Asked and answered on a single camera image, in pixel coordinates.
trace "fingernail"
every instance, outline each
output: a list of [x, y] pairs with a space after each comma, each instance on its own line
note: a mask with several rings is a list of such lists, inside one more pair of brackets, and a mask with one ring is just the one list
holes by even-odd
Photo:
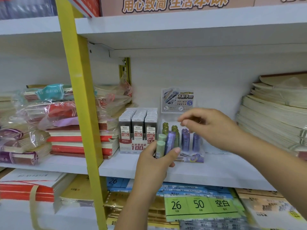
[[188, 120], [187, 120], [187, 119], [185, 119], [185, 120], [182, 121], [182, 124], [183, 124], [184, 126], [187, 125], [187, 123], [188, 123]]
[[177, 153], [177, 154], [179, 154], [180, 152], [181, 152], [181, 148], [174, 148], [174, 151]]

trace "shelving unit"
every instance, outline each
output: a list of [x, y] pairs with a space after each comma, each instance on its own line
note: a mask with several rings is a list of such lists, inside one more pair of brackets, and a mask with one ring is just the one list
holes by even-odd
[[[92, 118], [90, 75], [98, 84], [116, 83], [118, 65], [130, 57], [133, 102], [140, 107], [159, 107], [161, 88], [192, 87], [199, 106], [234, 118], [241, 96], [260, 74], [307, 70], [307, 4], [93, 19], [75, 19], [77, 13], [67, 0], [57, 4], [59, 17], [0, 21], [0, 67], [6, 75], [0, 80], [1, 88], [67, 83], [70, 74], [73, 89], [79, 91], [77, 108], [83, 108], [80, 125], [86, 159], [53, 155], [37, 166], [0, 163], [0, 167], [89, 174], [96, 209], [64, 207], [56, 214], [42, 212], [40, 224], [45, 228], [105, 230], [103, 176], [135, 175], [138, 155], [118, 150], [103, 161], [94, 147], [99, 139], [97, 121]], [[207, 144], [205, 149], [218, 150]], [[233, 154], [207, 154], [204, 164], [177, 162], [168, 170], [166, 181], [274, 190], [251, 164]], [[25, 229], [32, 229], [27, 205], [26, 201], [12, 207], [4, 203], [0, 216], [19, 216]]]

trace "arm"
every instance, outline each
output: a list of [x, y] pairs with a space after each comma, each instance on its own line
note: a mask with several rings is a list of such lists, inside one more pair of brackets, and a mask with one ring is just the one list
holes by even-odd
[[242, 131], [215, 109], [194, 108], [179, 119], [211, 145], [235, 153], [251, 163], [307, 219], [307, 163]]
[[156, 142], [144, 149], [138, 159], [132, 192], [122, 209], [115, 225], [115, 230], [147, 230], [148, 211], [156, 193], [161, 188], [168, 167], [180, 153], [174, 148], [162, 158], [153, 157]]

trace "person's right hand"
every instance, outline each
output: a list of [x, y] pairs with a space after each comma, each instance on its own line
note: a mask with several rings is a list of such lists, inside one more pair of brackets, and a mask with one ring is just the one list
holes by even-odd
[[233, 153], [240, 150], [248, 135], [227, 115], [216, 109], [193, 108], [182, 114], [178, 122], [214, 147]]

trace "beige ribbon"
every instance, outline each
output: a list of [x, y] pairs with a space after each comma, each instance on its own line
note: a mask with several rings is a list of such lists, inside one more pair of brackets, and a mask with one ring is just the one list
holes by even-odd
[[38, 218], [36, 213], [36, 201], [35, 201], [37, 189], [38, 185], [34, 185], [30, 191], [30, 215], [31, 215], [32, 227], [34, 228], [34, 230], [52, 230], [50, 228], [41, 228], [38, 224]]

